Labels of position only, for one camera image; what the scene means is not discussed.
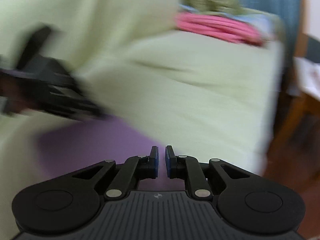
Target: wooden furniture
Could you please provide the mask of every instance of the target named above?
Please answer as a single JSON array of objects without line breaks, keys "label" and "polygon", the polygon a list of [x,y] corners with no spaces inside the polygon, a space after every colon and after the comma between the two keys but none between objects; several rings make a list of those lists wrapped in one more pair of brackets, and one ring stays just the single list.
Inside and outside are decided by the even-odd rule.
[{"label": "wooden furniture", "polygon": [[292,68],[292,80],[299,89],[299,96],[293,99],[287,118],[270,143],[269,154],[284,146],[304,114],[320,116],[320,78],[319,82],[316,82],[314,77],[315,71],[320,69],[319,4],[320,0],[300,2],[300,27]]}]

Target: purple cloth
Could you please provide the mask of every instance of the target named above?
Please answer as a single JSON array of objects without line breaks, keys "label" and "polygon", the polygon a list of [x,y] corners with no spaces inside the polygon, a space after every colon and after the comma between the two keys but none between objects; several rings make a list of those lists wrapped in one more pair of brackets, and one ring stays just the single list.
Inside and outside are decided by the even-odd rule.
[{"label": "purple cloth", "polygon": [[38,160],[46,179],[51,179],[106,159],[124,163],[131,156],[149,155],[152,146],[159,147],[159,176],[155,180],[142,180],[139,190],[184,190],[183,180],[167,177],[165,145],[142,135],[116,117],[79,122],[40,135]]}]

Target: black handheld device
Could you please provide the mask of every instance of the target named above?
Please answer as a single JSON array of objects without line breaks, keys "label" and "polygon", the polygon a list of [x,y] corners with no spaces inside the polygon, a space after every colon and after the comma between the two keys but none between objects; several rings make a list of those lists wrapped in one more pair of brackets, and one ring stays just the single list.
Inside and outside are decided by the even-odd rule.
[{"label": "black handheld device", "polygon": [[[39,111],[69,119],[103,117],[103,109],[89,100],[59,60],[40,55],[53,34],[46,25],[32,33],[15,68],[0,69],[0,75],[14,78],[23,96]],[[6,98],[3,113],[12,112],[12,98]]]}]

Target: wooden floor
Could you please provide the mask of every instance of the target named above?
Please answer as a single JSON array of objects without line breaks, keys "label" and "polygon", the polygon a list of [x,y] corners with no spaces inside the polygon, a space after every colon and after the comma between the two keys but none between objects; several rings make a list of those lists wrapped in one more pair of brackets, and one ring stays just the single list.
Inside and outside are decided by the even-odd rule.
[{"label": "wooden floor", "polygon": [[287,145],[269,153],[268,160],[264,177],[294,189],[305,201],[299,233],[305,239],[320,236],[320,121],[307,116]]}]

